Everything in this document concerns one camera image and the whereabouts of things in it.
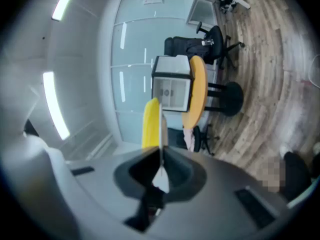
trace yellow object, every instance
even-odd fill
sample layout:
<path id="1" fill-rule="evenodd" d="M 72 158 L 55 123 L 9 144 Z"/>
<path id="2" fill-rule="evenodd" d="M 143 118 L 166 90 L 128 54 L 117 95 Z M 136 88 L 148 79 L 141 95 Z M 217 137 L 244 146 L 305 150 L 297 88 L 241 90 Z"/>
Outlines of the yellow object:
<path id="1" fill-rule="evenodd" d="M 201 118 L 205 110 L 208 96 L 208 77 L 206 64 L 199 56 L 190 59 L 190 67 L 193 71 L 193 87 L 190 102 L 190 109 L 182 113 L 182 122 L 185 129 L 193 129 Z"/>
<path id="2" fill-rule="evenodd" d="M 159 101 L 150 100 L 144 108 L 142 127 L 142 148 L 159 146 Z"/>

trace white panel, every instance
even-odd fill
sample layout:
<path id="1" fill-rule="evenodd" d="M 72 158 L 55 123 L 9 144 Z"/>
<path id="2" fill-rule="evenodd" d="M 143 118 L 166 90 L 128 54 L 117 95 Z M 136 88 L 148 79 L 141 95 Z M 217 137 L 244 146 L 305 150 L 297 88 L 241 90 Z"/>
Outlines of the white panel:
<path id="1" fill-rule="evenodd" d="M 112 65 L 146 63 L 164 55 L 165 40 L 168 37 L 203 38 L 202 32 L 196 34 L 194 25 L 186 25 L 184 20 L 155 18 L 128 22 L 125 45 L 121 49 L 122 24 L 113 29 Z"/>
<path id="2" fill-rule="evenodd" d="M 63 19 L 55 24 L 57 39 L 56 56 L 82 56 L 84 37 L 90 15 L 80 7 L 69 4 Z"/>
<path id="3" fill-rule="evenodd" d="M 177 55 L 176 57 L 160 56 L 155 71 L 165 73 L 176 73 L 190 75 L 190 64 L 188 56 Z"/>
<path id="4" fill-rule="evenodd" d="M 216 24 L 215 19 L 216 15 L 212 2 L 199 0 L 195 6 L 191 21 L 202 22 L 204 24 L 213 26 Z"/>
<path id="5" fill-rule="evenodd" d="M 144 0 L 122 0 L 115 23 L 161 17 L 184 19 L 184 0 L 163 0 L 163 3 L 151 4 L 144 4 Z"/>

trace chair base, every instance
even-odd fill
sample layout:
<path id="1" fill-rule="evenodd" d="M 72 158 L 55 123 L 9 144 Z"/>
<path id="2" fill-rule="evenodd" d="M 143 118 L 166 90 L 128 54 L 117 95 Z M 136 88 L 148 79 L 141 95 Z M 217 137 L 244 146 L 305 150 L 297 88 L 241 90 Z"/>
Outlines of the chair base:
<path id="1" fill-rule="evenodd" d="M 214 156 L 215 153 L 212 153 L 212 152 L 210 151 L 210 148 L 209 148 L 209 145 L 208 145 L 208 140 L 209 140 L 209 138 L 208 138 L 208 129 L 209 129 L 209 127 L 211 127 L 211 126 L 212 126 L 212 124 L 208 124 L 208 125 L 206 126 L 205 132 L 204 132 L 204 133 L 201 133 L 201 148 L 202 148 L 203 150 L 206 149 L 206 150 L 208 151 L 209 155 Z M 213 140 L 218 141 L 218 140 L 220 140 L 220 137 L 219 137 L 219 136 L 216 136 L 216 137 L 213 138 Z"/>
<path id="2" fill-rule="evenodd" d="M 233 70 L 236 70 L 237 68 L 235 67 L 233 61 L 231 60 L 230 56 L 229 56 L 229 52 L 231 50 L 233 50 L 234 48 L 236 48 L 237 46 L 240 46 L 241 48 L 244 48 L 246 45 L 243 42 L 236 42 L 232 45 L 230 45 L 228 47 L 228 40 L 231 40 L 231 37 L 229 35 L 227 35 L 225 37 L 224 40 L 224 44 L 223 44 L 223 51 L 222 51 L 222 56 L 219 59 L 219 63 L 218 63 L 218 68 L 220 70 L 223 70 L 224 68 L 222 67 L 222 64 L 224 63 L 225 58 L 228 60 L 228 62 L 231 64 L 231 67 L 233 68 Z"/>

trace office chair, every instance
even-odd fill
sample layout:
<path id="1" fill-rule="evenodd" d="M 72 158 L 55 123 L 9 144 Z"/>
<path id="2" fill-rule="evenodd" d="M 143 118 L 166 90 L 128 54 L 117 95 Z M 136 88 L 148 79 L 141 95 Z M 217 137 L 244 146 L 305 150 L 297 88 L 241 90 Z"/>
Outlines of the office chair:
<path id="1" fill-rule="evenodd" d="M 211 156 L 215 155 L 214 153 L 211 153 L 211 151 L 209 149 L 209 145 L 208 145 L 208 140 L 209 140 L 208 128 L 210 126 L 211 126 L 211 124 L 207 125 L 204 133 L 202 133 L 200 131 L 199 126 L 196 126 L 195 128 L 193 128 L 193 135 L 194 135 L 194 150 L 193 150 L 193 152 L 199 152 L 200 149 L 203 149 L 203 150 L 206 149 Z M 185 137 L 185 135 L 184 135 L 183 130 L 176 130 L 176 129 L 168 128 L 169 146 L 187 150 L 188 148 L 187 148 L 187 144 L 185 143 L 184 137 Z M 213 139 L 218 141 L 218 140 L 220 140 L 220 137 L 216 136 Z"/>
<path id="2" fill-rule="evenodd" d="M 215 60 L 219 59 L 219 69 L 223 69 L 222 64 L 226 58 L 235 70 L 236 67 L 229 56 L 229 51 L 238 45 L 243 48 L 245 44 L 243 42 L 237 42 L 228 47 L 228 40 L 230 40 L 231 37 L 227 35 L 224 40 L 221 30 L 217 25 L 211 28 L 210 31 L 207 31 L 202 28 L 202 22 L 199 22 L 196 33 L 198 34 L 199 31 L 205 33 L 204 39 L 180 36 L 175 36 L 174 38 L 168 37 L 164 41 L 164 55 L 173 57 L 177 55 L 187 55 L 189 59 L 198 55 L 206 64 L 211 65 Z"/>
<path id="3" fill-rule="evenodd" d="M 243 42 L 238 41 L 235 44 L 232 44 L 228 47 L 228 40 L 230 40 L 231 37 L 229 35 L 226 35 L 224 40 L 221 30 L 217 25 L 211 28 L 209 31 L 207 31 L 202 28 L 202 22 L 200 21 L 196 28 L 196 33 L 198 34 L 199 31 L 205 34 L 204 41 L 207 46 L 211 47 L 211 54 L 209 56 L 210 61 L 204 62 L 206 64 L 213 64 L 214 60 L 219 59 L 218 68 L 222 70 L 222 64 L 224 62 L 224 59 L 226 58 L 228 62 L 231 64 L 232 68 L 236 70 L 234 63 L 232 62 L 229 56 L 229 52 L 239 45 L 243 48 L 245 47 L 245 44 Z"/>

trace black object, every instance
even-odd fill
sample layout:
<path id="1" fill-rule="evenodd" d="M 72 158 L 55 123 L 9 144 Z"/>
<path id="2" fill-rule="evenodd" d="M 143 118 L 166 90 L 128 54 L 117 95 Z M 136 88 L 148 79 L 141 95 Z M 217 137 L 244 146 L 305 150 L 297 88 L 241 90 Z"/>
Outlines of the black object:
<path id="1" fill-rule="evenodd" d="M 268 226 L 275 220 L 267 209 L 247 189 L 238 190 L 235 192 L 235 195 L 260 229 Z"/>
<path id="2" fill-rule="evenodd" d="M 200 21 L 196 28 L 196 33 L 199 31 L 205 34 L 204 40 L 213 41 L 213 44 L 203 46 L 203 39 L 201 38 L 169 37 L 164 41 L 164 55 L 174 57 L 177 55 L 186 55 L 189 59 L 193 56 L 200 56 L 206 64 L 211 65 L 215 60 L 219 59 L 219 69 L 223 69 L 222 64 L 224 58 L 226 58 L 235 70 L 236 67 L 229 56 L 229 51 L 239 45 L 243 48 L 245 44 L 243 42 L 237 42 L 228 47 L 228 40 L 230 40 L 231 37 L 227 35 L 224 40 L 222 32 L 217 25 L 211 28 L 210 31 L 207 31 L 202 28 L 202 22 Z"/>
<path id="3" fill-rule="evenodd" d="M 23 131 L 24 131 L 27 135 L 34 135 L 34 136 L 39 137 L 38 132 L 36 131 L 36 129 L 34 128 L 34 126 L 32 125 L 32 123 L 30 122 L 29 119 L 25 122 L 24 130 L 23 130 Z"/>
<path id="4" fill-rule="evenodd" d="M 79 175 L 91 173 L 94 171 L 95 169 L 93 169 L 91 166 L 86 166 L 79 169 L 73 169 L 71 170 L 71 173 L 73 174 L 73 176 L 79 176 Z"/>
<path id="5" fill-rule="evenodd" d="M 285 162 L 285 183 L 279 192 L 290 202 L 311 185 L 311 175 L 305 161 L 297 154 L 287 152 Z"/>
<path id="6" fill-rule="evenodd" d="M 200 131 L 199 126 L 196 126 L 193 128 L 193 135 L 194 135 L 194 152 L 199 152 L 200 148 L 203 150 L 206 148 L 208 153 L 212 156 L 214 156 L 214 153 L 211 153 L 208 145 L 208 128 L 211 126 L 211 124 L 207 125 L 205 132 L 202 133 Z M 176 130 L 172 128 L 168 128 L 168 141 L 169 146 L 177 147 L 180 149 L 187 150 L 187 145 L 184 140 L 184 131 L 183 130 Z M 214 140 L 220 140 L 220 137 L 216 136 L 213 138 Z"/>
<path id="7" fill-rule="evenodd" d="M 320 153 L 318 153 L 311 164 L 311 177 L 317 178 L 320 175 Z"/>
<path id="8" fill-rule="evenodd" d="M 231 37 L 229 35 L 226 35 L 224 40 L 220 27 L 214 26 L 210 29 L 210 31 L 207 31 L 202 28 L 201 21 L 199 22 L 196 28 L 196 32 L 198 33 L 199 31 L 205 34 L 204 40 L 213 41 L 213 45 L 211 45 L 211 54 L 208 58 L 204 60 L 204 62 L 206 64 L 213 64 L 215 60 L 219 59 L 218 68 L 222 70 L 222 64 L 224 62 L 224 59 L 226 58 L 228 62 L 231 64 L 232 68 L 236 70 L 234 63 L 232 62 L 229 56 L 229 52 L 237 46 L 241 46 L 243 48 L 245 47 L 245 44 L 243 42 L 238 41 L 235 44 L 232 44 L 228 47 L 228 40 L 231 40 Z"/>
<path id="9" fill-rule="evenodd" d="M 122 193 L 140 200 L 136 214 L 125 224 L 144 232 L 152 223 L 150 210 L 163 209 L 167 203 L 192 199 L 207 181 L 205 169 L 197 162 L 166 147 L 163 149 L 163 167 L 168 175 L 169 193 L 153 186 L 152 181 L 160 168 L 160 151 L 135 157 L 114 171 L 113 177 Z"/>
<path id="10" fill-rule="evenodd" d="M 244 92 L 238 83 L 229 82 L 226 85 L 209 83 L 208 86 L 221 90 L 208 91 L 208 96 L 219 98 L 219 107 L 206 106 L 204 110 L 222 112 L 227 117 L 235 116 L 240 112 L 244 104 Z"/>

